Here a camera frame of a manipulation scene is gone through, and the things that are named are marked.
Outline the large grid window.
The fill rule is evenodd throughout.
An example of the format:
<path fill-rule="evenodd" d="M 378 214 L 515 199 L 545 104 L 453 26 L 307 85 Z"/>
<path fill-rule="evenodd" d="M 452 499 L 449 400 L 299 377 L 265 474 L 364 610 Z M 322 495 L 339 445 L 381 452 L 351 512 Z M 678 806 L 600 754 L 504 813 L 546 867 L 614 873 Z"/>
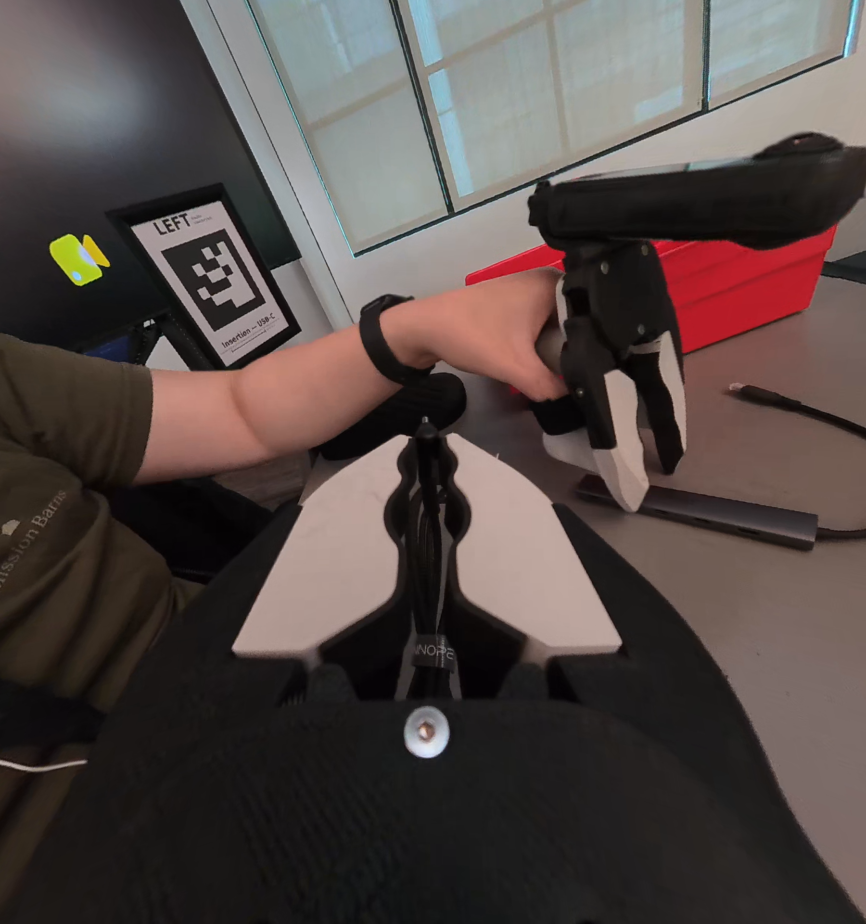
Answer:
<path fill-rule="evenodd" d="M 835 61 L 856 3 L 263 1 L 353 253 Z"/>

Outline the person's torso in olive shirt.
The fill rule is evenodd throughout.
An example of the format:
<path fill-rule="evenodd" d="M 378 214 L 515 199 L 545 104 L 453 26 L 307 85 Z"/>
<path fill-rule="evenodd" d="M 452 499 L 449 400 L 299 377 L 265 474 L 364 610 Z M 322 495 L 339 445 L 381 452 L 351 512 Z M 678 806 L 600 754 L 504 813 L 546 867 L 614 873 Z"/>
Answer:
<path fill-rule="evenodd" d="M 85 357 L 0 334 L 0 681 L 103 717 L 200 587 L 112 514 L 152 423 L 205 401 L 218 374 Z"/>

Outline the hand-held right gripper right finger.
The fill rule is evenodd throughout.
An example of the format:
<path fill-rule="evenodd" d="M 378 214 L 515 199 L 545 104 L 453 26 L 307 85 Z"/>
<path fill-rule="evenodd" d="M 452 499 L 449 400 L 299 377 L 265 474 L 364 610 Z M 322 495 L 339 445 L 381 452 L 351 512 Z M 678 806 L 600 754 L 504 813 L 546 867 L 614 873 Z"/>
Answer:
<path fill-rule="evenodd" d="M 458 540 L 463 597 L 522 635 L 520 659 L 617 653 L 623 641 L 550 499 L 529 479 L 458 434 L 456 488 L 470 506 Z"/>

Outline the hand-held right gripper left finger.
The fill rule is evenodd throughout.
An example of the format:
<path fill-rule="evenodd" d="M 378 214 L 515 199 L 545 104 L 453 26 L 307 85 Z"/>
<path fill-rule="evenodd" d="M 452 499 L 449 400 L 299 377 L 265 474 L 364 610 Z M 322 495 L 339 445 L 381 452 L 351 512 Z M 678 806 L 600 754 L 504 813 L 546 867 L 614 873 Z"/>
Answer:
<path fill-rule="evenodd" d="M 384 523 L 401 485 L 396 435 L 312 491 L 232 645 L 243 658 L 313 664 L 321 645 L 393 596 L 399 552 Z"/>

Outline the large black screen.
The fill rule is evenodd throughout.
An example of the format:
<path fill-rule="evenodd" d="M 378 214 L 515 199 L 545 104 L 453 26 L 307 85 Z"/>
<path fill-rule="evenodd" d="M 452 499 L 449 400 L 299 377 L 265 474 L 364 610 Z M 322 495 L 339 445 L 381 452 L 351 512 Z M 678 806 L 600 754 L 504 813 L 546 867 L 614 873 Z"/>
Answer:
<path fill-rule="evenodd" d="M 300 251 L 176 1 L 0 1 L 0 333 L 73 349 L 166 309 L 107 213 L 221 183 L 267 267 Z M 112 267 L 75 286 L 57 237 Z"/>

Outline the red plastic bin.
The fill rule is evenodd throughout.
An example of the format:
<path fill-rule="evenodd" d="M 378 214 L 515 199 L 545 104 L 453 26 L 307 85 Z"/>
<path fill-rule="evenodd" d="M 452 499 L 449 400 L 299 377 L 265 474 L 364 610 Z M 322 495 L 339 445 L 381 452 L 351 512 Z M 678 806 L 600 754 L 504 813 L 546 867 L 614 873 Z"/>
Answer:
<path fill-rule="evenodd" d="M 838 225 L 783 248 L 655 241 L 684 354 L 809 307 Z"/>

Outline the person's left hand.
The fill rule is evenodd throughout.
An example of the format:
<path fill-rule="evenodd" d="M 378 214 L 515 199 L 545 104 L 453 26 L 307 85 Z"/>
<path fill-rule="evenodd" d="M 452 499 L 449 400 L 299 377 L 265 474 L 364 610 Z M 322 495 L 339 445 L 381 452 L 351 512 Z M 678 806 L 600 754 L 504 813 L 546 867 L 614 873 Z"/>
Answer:
<path fill-rule="evenodd" d="M 562 379 L 535 351 L 556 316 L 560 274 L 533 269 L 412 300 L 381 315 L 381 331 L 398 361 L 421 369 L 445 362 L 543 402 L 561 398 Z"/>

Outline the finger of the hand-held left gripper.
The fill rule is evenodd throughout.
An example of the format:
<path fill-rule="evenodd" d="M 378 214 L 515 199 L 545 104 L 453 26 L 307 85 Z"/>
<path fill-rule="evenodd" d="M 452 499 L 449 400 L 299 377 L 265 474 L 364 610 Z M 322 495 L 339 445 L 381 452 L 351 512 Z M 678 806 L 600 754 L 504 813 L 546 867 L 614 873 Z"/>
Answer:
<path fill-rule="evenodd" d="M 645 406 L 662 471 L 673 474 L 686 452 L 686 403 L 671 331 L 636 347 L 636 388 Z"/>
<path fill-rule="evenodd" d="M 623 510 L 637 512 L 645 500 L 649 481 L 638 431 L 636 387 L 621 370 L 602 367 L 591 375 L 588 430 L 606 487 Z"/>

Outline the framed tag sign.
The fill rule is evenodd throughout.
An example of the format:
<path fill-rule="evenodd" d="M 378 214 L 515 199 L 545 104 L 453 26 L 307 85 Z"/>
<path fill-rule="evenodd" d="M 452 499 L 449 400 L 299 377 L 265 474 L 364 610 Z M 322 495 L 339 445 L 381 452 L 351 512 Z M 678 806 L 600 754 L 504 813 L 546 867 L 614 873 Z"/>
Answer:
<path fill-rule="evenodd" d="M 242 369 L 300 334 L 223 184 L 106 215 L 161 290 L 202 369 Z"/>

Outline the silver logo usb hub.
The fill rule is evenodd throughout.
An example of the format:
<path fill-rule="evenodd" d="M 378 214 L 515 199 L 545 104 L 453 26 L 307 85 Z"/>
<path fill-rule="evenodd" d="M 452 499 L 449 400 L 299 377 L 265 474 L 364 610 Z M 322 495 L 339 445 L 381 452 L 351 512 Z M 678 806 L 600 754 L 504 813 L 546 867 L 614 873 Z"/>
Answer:
<path fill-rule="evenodd" d="M 728 392 L 748 403 L 825 423 L 866 442 L 865 426 L 774 391 L 733 384 Z M 799 551 L 809 551 L 818 543 L 866 539 L 866 526 L 832 529 L 821 526 L 816 514 L 664 487 L 651 487 L 638 513 Z"/>

